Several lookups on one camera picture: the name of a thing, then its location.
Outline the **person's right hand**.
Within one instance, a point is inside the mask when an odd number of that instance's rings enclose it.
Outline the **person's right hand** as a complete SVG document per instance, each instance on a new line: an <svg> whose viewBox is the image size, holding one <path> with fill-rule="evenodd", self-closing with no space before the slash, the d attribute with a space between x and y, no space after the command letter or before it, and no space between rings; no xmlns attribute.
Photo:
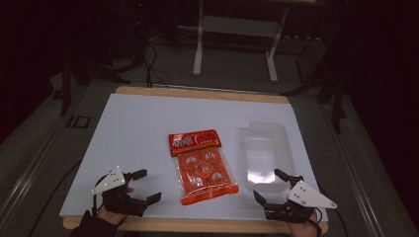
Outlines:
<svg viewBox="0 0 419 237"><path fill-rule="evenodd" d="M287 223L292 237L317 237L316 227L309 223Z"/></svg>

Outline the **clear plastic container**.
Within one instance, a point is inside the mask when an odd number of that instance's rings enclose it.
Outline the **clear plastic container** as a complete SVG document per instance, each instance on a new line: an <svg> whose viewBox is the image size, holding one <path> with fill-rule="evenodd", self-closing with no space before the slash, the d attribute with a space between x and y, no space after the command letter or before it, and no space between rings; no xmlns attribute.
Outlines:
<svg viewBox="0 0 419 237"><path fill-rule="evenodd" d="M276 169L288 175L295 174L286 128L280 123L251 121L242 137L248 188L266 193L286 190L288 183L275 174Z"/></svg>

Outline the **white metal desk frame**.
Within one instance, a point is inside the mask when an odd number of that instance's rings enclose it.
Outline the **white metal desk frame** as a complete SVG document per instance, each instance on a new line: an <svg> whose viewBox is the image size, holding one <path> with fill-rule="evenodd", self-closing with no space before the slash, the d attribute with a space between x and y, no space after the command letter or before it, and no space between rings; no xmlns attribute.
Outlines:
<svg viewBox="0 0 419 237"><path fill-rule="evenodd" d="M200 0L199 19L198 19L198 40L195 53L193 75L200 76L203 63L204 32L233 34L251 37L265 37L273 40L271 47L265 52L267 68L272 83L277 83L279 77L277 74L274 56L279 44L286 19L289 14L289 8L285 8L280 14L278 22L268 22L259 20L248 20L238 18L228 18L206 15L204 13L205 1Z"/></svg>

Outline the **black floor bracket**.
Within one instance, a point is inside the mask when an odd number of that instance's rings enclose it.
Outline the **black floor bracket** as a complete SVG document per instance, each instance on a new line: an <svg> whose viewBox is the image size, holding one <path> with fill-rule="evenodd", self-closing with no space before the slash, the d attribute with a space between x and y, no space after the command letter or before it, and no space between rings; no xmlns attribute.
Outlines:
<svg viewBox="0 0 419 237"><path fill-rule="evenodd" d="M87 128L90 122L90 117L72 116L67 124L67 128Z"/></svg>

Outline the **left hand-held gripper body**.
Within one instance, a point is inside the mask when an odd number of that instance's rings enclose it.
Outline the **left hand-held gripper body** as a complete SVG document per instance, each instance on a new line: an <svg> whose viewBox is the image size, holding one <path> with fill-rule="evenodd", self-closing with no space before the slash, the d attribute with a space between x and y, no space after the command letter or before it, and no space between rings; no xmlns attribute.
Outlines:
<svg viewBox="0 0 419 237"><path fill-rule="evenodd" d="M128 194L128 183L133 181L132 173L124 173L120 166L110 171L97 182L91 191L93 196L93 215L99 209L97 195L102 196L102 205L107 211L141 217L147 209L146 200L136 199Z"/></svg>

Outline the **orange snack packet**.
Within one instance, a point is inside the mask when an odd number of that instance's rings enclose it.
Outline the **orange snack packet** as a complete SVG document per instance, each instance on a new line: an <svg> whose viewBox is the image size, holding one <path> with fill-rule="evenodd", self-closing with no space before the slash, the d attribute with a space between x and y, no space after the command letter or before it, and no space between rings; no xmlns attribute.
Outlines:
<svg viewBox="0 0 419 237"><path fill-rule="evenodd" d="M184 195L182 205L236 194L238 184L229 174L215 129L168 135L170 153L177 159Z"/></svg>

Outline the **person's left hand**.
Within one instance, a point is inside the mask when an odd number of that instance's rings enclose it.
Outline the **person's left hand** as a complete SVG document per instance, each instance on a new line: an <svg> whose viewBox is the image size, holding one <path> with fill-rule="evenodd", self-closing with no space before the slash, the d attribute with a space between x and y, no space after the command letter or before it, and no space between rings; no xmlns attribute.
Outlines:
<svg viewBox="0 0 419 237"><path fill-rule="evenodd" d="M117 226L122 225L127 219L125 214L107 211L104 206L98 209L97 217Z"/></svg>

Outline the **black metal stand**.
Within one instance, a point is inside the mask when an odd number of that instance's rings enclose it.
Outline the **black metal stand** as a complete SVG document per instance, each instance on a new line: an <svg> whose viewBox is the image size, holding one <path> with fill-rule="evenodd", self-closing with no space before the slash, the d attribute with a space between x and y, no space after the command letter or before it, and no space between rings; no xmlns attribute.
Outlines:
<svg viewBox="0 0 419 237"><path fill-rule="evenodd" d="M331 124L334 131L340 134L340 119L347 69L344 67L338 39L338 31L324 33L321 41L325 45L325 50L314 70L307 75L301 86L283 92L282 95L292 97L319 86L320 89L316 94L316 100L321 104L332 102Z"/></svg>
<svg viewBox="0 0 419 237"><path fill-rule="evenodd" d="M102 73L109 79L117 83L126 83L126 80L117 76L106 67L95 62L87 55L81 53L74 46L67 46L63 49L62 54L62 87L61 87L61 112L64 116L71 105L71 76L76 78L76 81L82 85L88 85L90 82L89 73L86 71L86 66L92 67L99 73Z"/></svg>

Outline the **white table sheet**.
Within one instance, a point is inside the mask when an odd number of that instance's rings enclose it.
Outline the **white table sheet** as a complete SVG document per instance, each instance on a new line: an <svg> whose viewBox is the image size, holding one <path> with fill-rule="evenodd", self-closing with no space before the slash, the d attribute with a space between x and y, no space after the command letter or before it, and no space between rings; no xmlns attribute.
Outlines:
<svg viewBox="0 0 419 237"><path fill-rule="evenodd" d="M289 104L113 94L60 214L78 216L99 203L98 198L92 197L92 189L101 177L121 167L124 172L140 169L148 172L146 177L131 182L135 198L162 195L160 202L145 211L147 218L262 220L263 207L247 189L243 168L242 132L252 121L276 122L285 127L296 173L311 187L316 187L293 107ZM225 162L239 191L183 205L168 137L172 133L205 129L217 131Z"/></svg>

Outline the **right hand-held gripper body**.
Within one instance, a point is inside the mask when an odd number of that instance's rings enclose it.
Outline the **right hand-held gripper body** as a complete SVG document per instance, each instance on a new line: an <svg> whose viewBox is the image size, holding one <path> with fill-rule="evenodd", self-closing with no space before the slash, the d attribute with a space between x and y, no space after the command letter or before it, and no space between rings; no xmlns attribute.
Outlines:
<svg viewBox="0 0 419 237"><path fill-rule="evenodd" d="M285 178L291 184L287 201L283 204L264 201L265 217L290 223L308 222L317 208L336 209L337 204L329 197L309 186L302 177Z"/></svg>

